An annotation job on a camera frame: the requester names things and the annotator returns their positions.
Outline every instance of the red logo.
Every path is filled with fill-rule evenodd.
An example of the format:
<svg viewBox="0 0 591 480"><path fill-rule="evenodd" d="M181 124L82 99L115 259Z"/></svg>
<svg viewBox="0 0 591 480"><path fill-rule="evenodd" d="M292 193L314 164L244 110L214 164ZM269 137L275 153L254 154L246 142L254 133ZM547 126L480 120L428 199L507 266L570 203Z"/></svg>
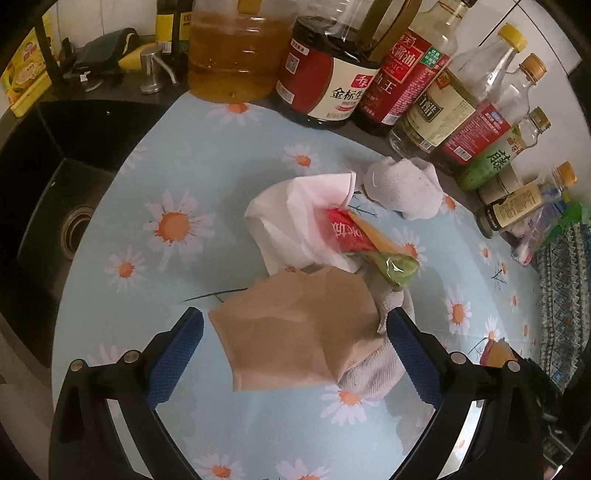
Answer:
<svg viewBox="0 0 591 480"><path fill-rule="evenodd" d="M372 78L374 78L373 75L359 74L355 77L355 79L353 80L353 83L351 83L351 87L352 88L367 88L369 86L369 84L371 83Z"/></svg>

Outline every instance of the metal screw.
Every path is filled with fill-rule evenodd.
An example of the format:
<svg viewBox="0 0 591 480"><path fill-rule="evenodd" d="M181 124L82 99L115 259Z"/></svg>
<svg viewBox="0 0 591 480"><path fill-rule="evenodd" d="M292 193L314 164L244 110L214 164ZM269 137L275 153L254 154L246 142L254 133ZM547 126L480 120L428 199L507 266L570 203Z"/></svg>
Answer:
<svg viewBox="0 0 591 480"><path fill-rule="evenodd" d="M130 350L129 352L125 352L123 356L123 361L126 364L132 364L139 359L139 352L137 350Z"/></svg>
<svg viewBox="0 0 591 480"><path fill-rule="evenodd" d="M84 366L84 363L82 362L82 360L74 360L71 364L70 364L70 370L72 370L73 372L77 372L78 370L82 369L82 367Z"/></svg>
<svg viewBox="0 0 591 480"><path fill-rule="evenodd" d="M509 360L507 362L507 367L509 368L509 370L511 370L512 372L516 372L516 373L519 370L521 370L521 367L519 366L519 364L515 360Z"/></svg>
<svg viewBox="0 0 591 480"><path fill-rule="evenodd" d="M461 352L453 352L450 355L450 358L452 359L452 362L454 362L455 364L458 364L458 365L463 365L467 361L466 355L464 355Z"/></svg>

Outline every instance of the gold bottle cap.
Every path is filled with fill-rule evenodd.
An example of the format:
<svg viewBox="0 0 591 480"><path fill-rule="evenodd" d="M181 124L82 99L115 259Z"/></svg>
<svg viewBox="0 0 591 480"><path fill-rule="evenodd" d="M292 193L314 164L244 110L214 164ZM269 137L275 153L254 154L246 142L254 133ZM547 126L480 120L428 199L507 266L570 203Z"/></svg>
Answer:
<svg viewBox="0 0 591 480"><path fill-rule="evenodd" d="M546 70L544 62L541 61L535 53L531 53L523 63L519 65L519 68L521 68L526 74L530 75L534 79L534 83L538 83L548 71Z"/></svg>
<svg viewBox="0 0 591 480"><path fill-rule="evenodd" d="M510 23L506 23L499 30L499 36L511 45L517 52L522 52L527 46L527 39Z"/></svg>
<svg viewBox="0 0 591 480"><path fill-rule="evenodd" d="M556 170L567 187L572 187L579 180L569 161L564 162Z"/></svg>
<svg viewBox="0 0 591 480"><path fill-rule="evenodd" d="M545 132L552 126L552 124L550 124L550 120L548 120L548 117L539 106L531 111L530 118L535 123L535 126L540 129L541 133Z"/></svg>

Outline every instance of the blue gripper pad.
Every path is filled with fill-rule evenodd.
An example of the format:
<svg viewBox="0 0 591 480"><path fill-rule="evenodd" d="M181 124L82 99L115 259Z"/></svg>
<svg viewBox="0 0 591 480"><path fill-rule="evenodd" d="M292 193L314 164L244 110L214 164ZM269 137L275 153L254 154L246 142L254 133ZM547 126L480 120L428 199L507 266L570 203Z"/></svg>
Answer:
<svg viewBox="0 0 591 480"><path fill-rule="evenodd" d="M166 347L148 376L148 405L156 405L170 399L197 345L203 338L203 313L197 309L186 311L184 325Z"/></svg>
<svg viewBox="0 0 591 480"><path fill-rule="evenodd" d="M418 396L438 409L443 403L440 373L419 340L421 331L399 307L388 313L386 332Z"/></svg>

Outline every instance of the yellow and black bottle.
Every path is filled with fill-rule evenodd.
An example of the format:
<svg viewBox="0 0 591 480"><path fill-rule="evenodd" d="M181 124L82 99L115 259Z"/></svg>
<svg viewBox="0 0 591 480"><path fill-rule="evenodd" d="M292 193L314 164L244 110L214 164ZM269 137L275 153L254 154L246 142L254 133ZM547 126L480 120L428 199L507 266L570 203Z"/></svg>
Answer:
<svg viewBox="0 0 591 480"><path fill-rule="evenodd" d="M187 68L193 0L157 0L156 42L175 70Z"/></svg>

